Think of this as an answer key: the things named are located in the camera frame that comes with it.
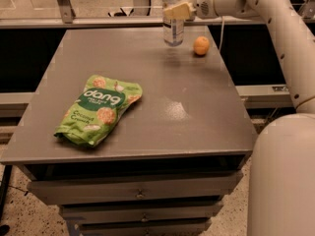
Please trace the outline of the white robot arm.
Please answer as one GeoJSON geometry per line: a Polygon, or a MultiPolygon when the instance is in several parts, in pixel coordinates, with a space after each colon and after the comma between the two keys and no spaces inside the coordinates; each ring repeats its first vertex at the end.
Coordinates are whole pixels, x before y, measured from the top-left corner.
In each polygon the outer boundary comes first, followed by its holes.
{"type": "Polygon", "coordinates": [[[315,236],[315,36],[290,0],[177,0],[169,19],[258,17],[267,26],[293,114],[268,124],[251,157],[247,236],[315,236]]]}

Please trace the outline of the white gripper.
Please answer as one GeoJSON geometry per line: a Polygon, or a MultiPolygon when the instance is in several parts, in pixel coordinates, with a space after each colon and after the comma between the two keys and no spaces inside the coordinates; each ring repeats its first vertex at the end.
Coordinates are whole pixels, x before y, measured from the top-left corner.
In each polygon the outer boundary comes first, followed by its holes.
{"type": "Polygon", "coordinates": [[[215,19],[231,16],[237,19],[253,19],[258,13],[249,0],[189,0],[163,9],[163,15],[169,20],[190,20],[195,15],[200,19],[215,19]]]}

